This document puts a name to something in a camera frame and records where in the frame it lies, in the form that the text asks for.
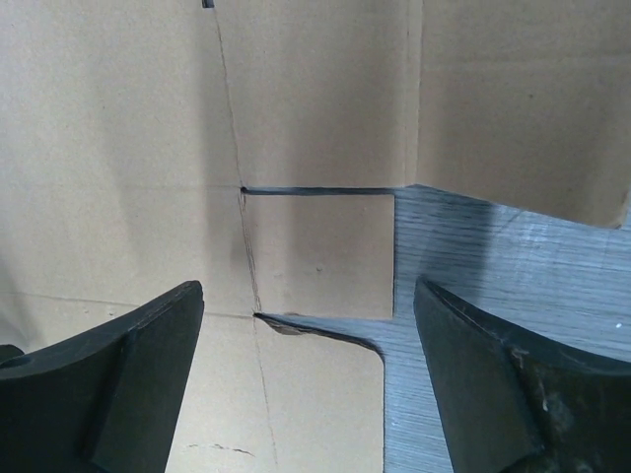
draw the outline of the cardboard sheet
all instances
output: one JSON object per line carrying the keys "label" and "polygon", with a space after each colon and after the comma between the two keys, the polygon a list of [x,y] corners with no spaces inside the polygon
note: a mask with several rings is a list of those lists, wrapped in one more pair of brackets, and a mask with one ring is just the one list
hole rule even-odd
{"label": "cardboard sheet", "polygon": [[246,195],[264,313],[391,318],[392,195]]}
{"label": "cardboard sheet", "polygon": [[279,473],[384,471],[384,364],[353,343],[256,320]]}
{"label": "cardboard sheet", "polygon": [[631,184],[631,4],[424,3],[416,181],[616,227]]}
{"label": "cardboard sheet", "polygon": [[0,37],[0,156],[16,182],[240,184],[200,1],[8,0]]}
{"label": "cardboard sheet", "polygon": [[167,473],[215,471],[278,472],[251,318],[204,317],[179,411]]}
{"label": "cardboard sheet", "polygon": [[217,2],[245,185],[421,183],[620,225],[628,1],[375,5]]}
{"label": "cardboard sheet", "polygon": [[407,0],[215,5],[246,186],[402,183]]}
{"label": "cardboard sheet", "polygon": [[143,304],[199,279],[206,311],[251,315],[238,189],[0,186],[0,292]]}

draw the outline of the scuff mark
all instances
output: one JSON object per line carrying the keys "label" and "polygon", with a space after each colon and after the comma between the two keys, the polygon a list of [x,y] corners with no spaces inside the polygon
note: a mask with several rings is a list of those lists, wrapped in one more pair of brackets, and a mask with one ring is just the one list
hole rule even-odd
{"label": "scuff mark", "polygon": [[574,426],[574,415],[568,406],[563,403],[561,395],[558,392],[553,392],[545,398],[545,402],[548,406],[550,418],[559,433],[563,434],[572,429],[572,426]]}
{"label": "scuff mark", "polygon": [[230,448],[228,446],[219,445],[218,443],[215,443],[214,445],[212,445],[211,448],[215,448],[217,450],[234,451],[236,453],[243,453],[244,455],[249,455],[251,457],[254,457],[254,454],[252,452],[250,452],[250,451],[243,450],[241,448]]}
{"label": "scuff mark", "polygon": [[520,366],[521,370],[524,369],[524,357],[529,354],[530,352],[528,350],[524,350],[518,347],[515,347],[511,350],[511,355],[513,355],[513,358],[517,360],[517,363]]}
{"label": "scuff mark", "polygon": [[491,237],[497,237],[501,232],[503,232],[512,222],[514,222],[524,211],[520,210],[517,214],[513,215],[506,223],[500,227]]}
{"label": "scuff mark", "polygon": [[199,443],[190,443],[187,445],[188,448],[197,448],[197,447],[204,447],[207,446],[209,448],[214,448],[216,450],[227,450],[227,451],[233,451],[235,453],[242,453],[243,455],[248,455],[251,457],[255,457],[255,455],[251,452],[251,451],[247,451],[247,450],[243,450],[242,448],[231,448],[229,446],[223,446],[223,445],[219,445],[218,443],[213,443],[212,445],[207,444],[207,445],[199,445]]}

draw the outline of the cardboard flap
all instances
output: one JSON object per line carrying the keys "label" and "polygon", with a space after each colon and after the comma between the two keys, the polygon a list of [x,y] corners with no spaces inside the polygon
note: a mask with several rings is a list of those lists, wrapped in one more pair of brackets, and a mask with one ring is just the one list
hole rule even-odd
{"label": "cardboard flap", "polygon": [[631,4],[424,3],[416,181],[617,227],[631,183]]}

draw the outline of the dark gap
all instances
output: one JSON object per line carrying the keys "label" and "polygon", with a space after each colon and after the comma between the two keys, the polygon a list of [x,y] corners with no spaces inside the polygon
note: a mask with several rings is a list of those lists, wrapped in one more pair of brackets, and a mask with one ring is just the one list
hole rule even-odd
{"label": "dark gap", "polygon": [[387,187],[242,187],[245,195],[389,195],[394,189]]}
{"label": "dark gap", "polygon": [[340,342],[353,343],[355,345],[359,345],[360,347],[371,350],[382,359],[382,362],[386,362],[384,352],[380,347],[369,342],[368,340],[364,340],[362,338],[351,337],[349,335],[343,335],[341,333],[330,332],[328,330],[321,330],[319,328],[308,327],[300,322],[290,322],[285,320],[279,320],[273,315],[267,315],[264,313],[255,313],[254,318],[258,318],[262,320],[267,325],[269,325],[272,329],[282,335],[303,335],[303,334],[313,334],[319,335],[321,337],[331,338],[333,340],[339,340]]}

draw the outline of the black plastic part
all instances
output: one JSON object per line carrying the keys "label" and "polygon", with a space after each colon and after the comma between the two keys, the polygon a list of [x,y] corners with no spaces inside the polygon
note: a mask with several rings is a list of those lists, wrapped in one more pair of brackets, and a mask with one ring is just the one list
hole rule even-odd
{"label": "black plastic part", "polygon": [[24,352],[14,345],[0,345],[0,368],[3,368],[5,362],[11,365],[11,359],[23,354]]}
{"label": "black plastic part", "polygon": [[0,471],[164,472],[203,307],[184,283],[0,369]]}
{"label": "black plastic part", "polygon": [[584,352],[419,281],[416,320],[455,473],[631,465],[631,364]]}

